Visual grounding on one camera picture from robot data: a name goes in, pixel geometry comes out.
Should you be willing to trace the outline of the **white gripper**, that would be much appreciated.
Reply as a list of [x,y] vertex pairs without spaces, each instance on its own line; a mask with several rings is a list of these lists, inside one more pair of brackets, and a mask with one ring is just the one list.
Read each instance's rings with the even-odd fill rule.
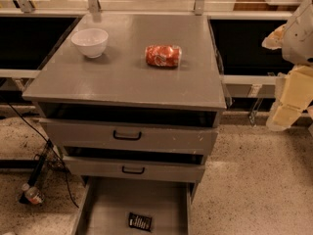
[[283,58],[295,65],[276,80],[275,102],[266,126],[272,131],[290,128],[313,101],[313,0],[303,0],[284,24],[262,41],[261,46],[282,48]]

